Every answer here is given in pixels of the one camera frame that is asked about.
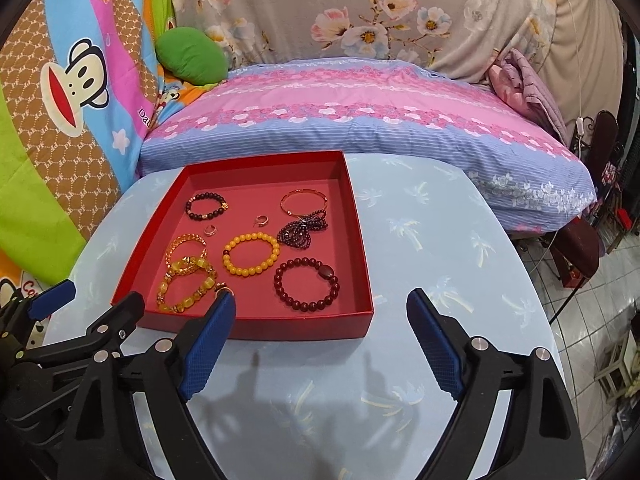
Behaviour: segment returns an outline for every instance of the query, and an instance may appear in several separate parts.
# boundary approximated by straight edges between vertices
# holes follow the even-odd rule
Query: bed sheet
[[[400,60],[236,70],[151,131],[140,171],[313,150],[415,155],[456,166],[509,231],[559,229],[595,200],[584,165],[491,91]],[[392,156],[388,163],[401,164]]]

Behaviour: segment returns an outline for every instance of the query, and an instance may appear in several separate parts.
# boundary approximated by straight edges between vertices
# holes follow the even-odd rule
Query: red mouth
[[[53,70],[49,68],[49,87],[51,89],[51,95],[53,96],[53,102],[55,102],[58,110],[62,116],[66,119],[66,122],[76,127],[76,120],[74,119],[74,113],[69,104],[69,99],[66,98],[65,91],[58,81],[58,78],[53,73]]]

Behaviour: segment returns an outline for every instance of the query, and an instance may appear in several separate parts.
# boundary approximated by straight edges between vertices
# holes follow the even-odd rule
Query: table
[[[426,158],[349,155],[375,314],[361,340],[230,340],[188,406],[230,480],[413,480],[456,403],[441,391],[406,319],[422,287],[441,314],[498,349],[558,349],[507,235],[470,180]],[[179,170],[135,183],[76,263],[76,299],[54,314],[45,343],[84,335],[109,307],[149,217]],[[168,336],[136,329],[125,354]],[[501,392],[470,478],[488,471],[510,394]],[[156,474],[172,479],[143,394],[136,394]]]

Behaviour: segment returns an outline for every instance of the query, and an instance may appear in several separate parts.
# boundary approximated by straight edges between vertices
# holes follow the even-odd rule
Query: dark red beaded bracelet
[[[292,267],[313,267],[318,271],[318,275],[331,283],[331,290],[329,294],[324,297],[324,300],[312,301],[311,303],[300,302],[294,300],[289,294],[287,294],[282,286],[282,275],[287,269],[291,269]],[[322,310],[325,307],[331,305],[334,300],[338,297],[338,292],[340,291],[340,283],[338,282],[338,276],[334,274],[334,270],[325,265],[320,260],[316,260],[315,258],[296,258],[295,260],[287,260],[286,263],[283,263],[276,270],[276,275],[273,279],[273,285],[276,288],[276,294],[279,298],[284,301],[287,306],[293,308],[293,310],[299,310],[300,312],[306,312],[307,310],[310,312],[314,312],[316,310]]]
[[[194,202],[196,202],[196,200],[206,200],[207,198],[212,198],[213,200],[217,200],[218,202],[220,202],[220,207],[218,209],[215,209],[211,213],[207,213],[204,215],[199,215],[191,211],[191,205]],[[184,207],[184,210],[186,211],[187,216],[191,218],[191,220],[198,220],[198,221],[211,220],[212,218],[215,218],[218,215],[222,215],[222,213],[225,212],[227,209],[229,209],[229,204],[225,202],[224,198],[222,198],[218,193],[211,193],[208,191],[206,193],[198,193],[197,195],[192,196],[190,199],[187,200],[186,206]]]

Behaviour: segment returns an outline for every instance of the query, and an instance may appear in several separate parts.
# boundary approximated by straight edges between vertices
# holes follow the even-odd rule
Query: red tray
[[[275,237],[294,220],[280,208],[281,198],[302,188],[318,190],[328,197],[328,229],[311,233],[308,250],[281,245],[279,259],[260,275],[231,276],[222,266],[224,245],[236,236],[259,231]],[[191,220],[184,206],[191,196],[204,191],[222,195],[229,209],[212,221]],[[286,203],[295,212],[311,212],[322,204],[322,198],[313,194],[297,194]],[[217,206],[213,200],[201,200],[193,203],[192,211],[203,214]],[[259,215],[270,219],[263,228],[254,226]],[[218,228],[215,236],[204,236],[208,224]],[[166,272],[164,252],[172,240],[185,233],[206,240],[207,259],[218,270],[218,281],[226,282],[236,295],[237,315],[231,338],[303,341],[358,338],[367,333],[373,302],[353,190],[341,152],[251,156],[184,168],[142,233],[113,296],[115,304],[132,290],[142,294],[146,307],[139,326],[178,332],[185,322],[201,317],[210,306],[211,293],[183,314],[158,312],[156,293]],[[256,266],[267,259],[270,249],[264,241],[244,242],[233,249],[232,261],[243,268]],[[201,244],[186,242],[175,250],[172,260],[201,250]],[[295,311],[275,293],[275,269],[290,258],[304,256],[333,267],[340,279],[340,295],[323,311]],[[167,304],[192,294],[203,280],[202,272],[175,279],[166,294]],[[287,293],[300,301],[317,301],[329,291],[328,283],[309,267],[288,270],[282,281]]]

